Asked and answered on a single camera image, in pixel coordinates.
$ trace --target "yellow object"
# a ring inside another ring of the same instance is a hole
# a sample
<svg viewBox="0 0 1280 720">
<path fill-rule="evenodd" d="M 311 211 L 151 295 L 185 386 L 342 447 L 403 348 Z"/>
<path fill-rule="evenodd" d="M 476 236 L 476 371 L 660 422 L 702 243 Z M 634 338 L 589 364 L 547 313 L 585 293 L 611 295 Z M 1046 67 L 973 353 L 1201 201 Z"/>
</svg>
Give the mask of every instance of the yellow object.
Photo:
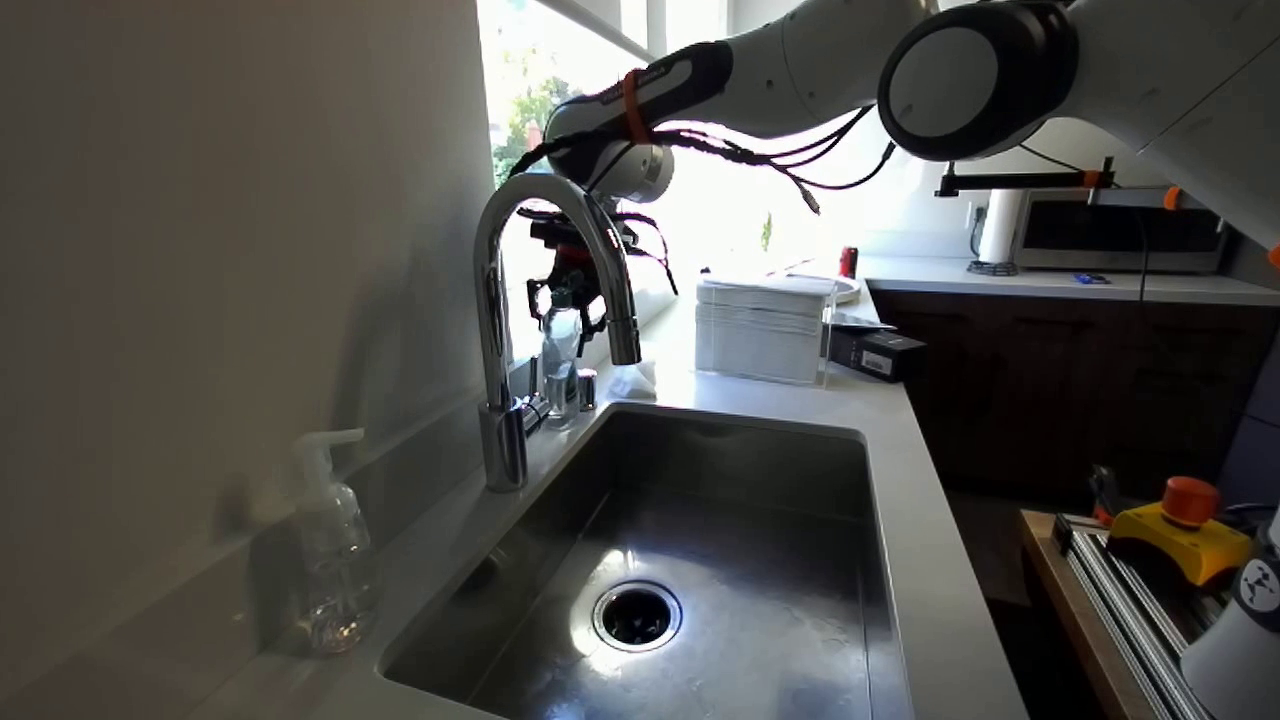
<svg viewBox="0 0 1280 720">
<path fill-rule="evenodd" d="M 1222 520 L 1204 520 L 1201 530 L 1179 530 L 1163 520 L 1161 503 L 1130 507 L 1108 530 L 1117 539 L 1155 543 L 1189 585 L 1204 587 L 1222 573 L 1241 567 L 1253 555 L 1253 539 Z"/>
</svg>

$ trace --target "white wall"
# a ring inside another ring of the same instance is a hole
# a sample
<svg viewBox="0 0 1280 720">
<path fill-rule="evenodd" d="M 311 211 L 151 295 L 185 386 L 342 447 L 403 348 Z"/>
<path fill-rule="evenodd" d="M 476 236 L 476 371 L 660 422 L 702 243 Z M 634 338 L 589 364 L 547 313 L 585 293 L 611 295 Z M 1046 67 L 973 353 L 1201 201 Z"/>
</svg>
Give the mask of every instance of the white wall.
<svg viewBox="0 0 1280 720">
<path fill-rule="evenodd" d="M 0 89 L 0 716 L 120 679 L 168 716 L 252 654 L 208 575 L 290 515 L 292 439 L 370 424 L 375 455 L 476 398 L 476 11 L 9 0 Z M 382 538 L 426 483 L 361 487 Z M 161 656 L 83 662 L 157 607 L 188 621 Z"/>
</svg>

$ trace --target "dark cabinet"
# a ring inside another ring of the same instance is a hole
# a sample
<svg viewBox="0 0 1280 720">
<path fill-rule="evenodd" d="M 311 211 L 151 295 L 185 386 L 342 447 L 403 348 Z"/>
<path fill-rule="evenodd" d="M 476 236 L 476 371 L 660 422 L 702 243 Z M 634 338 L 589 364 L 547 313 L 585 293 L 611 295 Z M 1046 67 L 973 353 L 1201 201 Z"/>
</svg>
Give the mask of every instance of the dark cabinet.
<svg viewBox="0 0 1280 720">
<path fill-rule="evenodd" d="M 1090 465 L 1155 495 L 1215 479 L 1280 313 L 876 293 L 927 340 L 909 386 L 949 493 L 1086 503 Z"/>
<path fill-rule="evenodd" d="M 1272 343 L 1272 362 L 1253 389 L 1250 415 L 1280 424 L 1280 343 Z"/>
</svg>

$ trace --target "sink basin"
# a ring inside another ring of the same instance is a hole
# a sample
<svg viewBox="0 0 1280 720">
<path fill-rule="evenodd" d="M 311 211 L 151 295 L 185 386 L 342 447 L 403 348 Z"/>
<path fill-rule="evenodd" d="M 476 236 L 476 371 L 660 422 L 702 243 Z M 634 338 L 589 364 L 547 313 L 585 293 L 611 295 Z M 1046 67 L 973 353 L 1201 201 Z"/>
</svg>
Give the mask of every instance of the sink basin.
<svg viewBox="0 0 1280 720">
<path fill-rule="evenodd" d="M 611 407 L 385 673 L 499 716 L 909 716 L 865 439 Z"/>
</svg>

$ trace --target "cable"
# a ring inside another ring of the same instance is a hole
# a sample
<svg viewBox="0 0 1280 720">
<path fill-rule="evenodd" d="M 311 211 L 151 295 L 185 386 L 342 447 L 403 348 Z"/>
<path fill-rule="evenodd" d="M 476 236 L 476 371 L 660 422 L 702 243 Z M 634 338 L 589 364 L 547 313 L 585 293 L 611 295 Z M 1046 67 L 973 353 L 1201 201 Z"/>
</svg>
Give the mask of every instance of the cable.
<svg viewBox="0 0 1280 720">
<path fill-rule="evenodd" d="M 808 141 L 800 149 L 781 149 L 781 152 L 755 152 L 750 143 L 735 143 L 727 135 L 709 135 L 702 130 L 669 130 L 669 134 L 652 134 L 648 141 L 652 143 L 671 143 L 671 149 L 698 149 L 698 152 L 709 152 L 709 155 L 721 155 L 727 164 L 743 164 L 743 170 L 772 170 L 781 173 L 786 182 L 792 182 L 792 190 L 800 193 L 800 201 L 819 211 L 817 195 L 811 193 L 853 193 L 853 190 L 865 190 L 868 182 L 876 182 L 886 173 L 886 164 L 891 160 L 898 143 L 886 143 L 881 160 L 857 178 L 857 182 L 811 182 L 811 178 L 800 178 L 800 170 L 823 160 L 832 149 L 844 143 L 844 135 L 871 112 L 871 104 L 860 104 L 842 130 L 832 130 L 827 135 L 819 141 Z M 537 143 L 531 152 L 524 152 L 516 164 L 514 164 L 514 178 L 527 173 L 537 160 L 561 152 L 561 149 L 572 149 L 572 143 L 608 143 L 611 135 L 608 134 L 575 134 L 575 135 L 561 135 L 552 143 Z M 634 143 L 625 143 L 593 182 L 589 182 L 589 193 L 622 164 L 622 155 L 634 152 Z"/>
<path fill-rule="evenodd" d="M 1086 173 L 1079 164 L 1067 164 L 1067 160 L 1058 160 L 1058 155 L 1049 155 L 1049 152 L 1038 152 L 1032 143 L 1018 143 L 1019 152 L 1029 152 L 1029 155 L 1038 155 L 1038 160 L 1046 160 L 1046 164 L 1058 164 L 1058 170 L 1067 170 L 1067 173 Z"/>
<path fill-rule="evenodd" d="M 625 243 L 625 252 L 629 252 L 629 256 L 648 256 L 648 261 L 658 261 L 658 265 L 664 267 L 669 284 L 671 284 L 671 295 L 681 295 L 681 284 L 675 284 L 675 271 L 671 271 L 669 234 L 664 234 L 652 217 L 644 217 L 644 211 L 611 211 L 611 219 L 622 219 L 622 224 L 629 230 L 629 236 L 638 240 L 638 243 Z M 652 230 L 652 234 L 658 234 L 658 243 L 660 243 L 664 252 L 642 250 L 642 234 L 638 234 L 634 224 Z"/>
</svg>

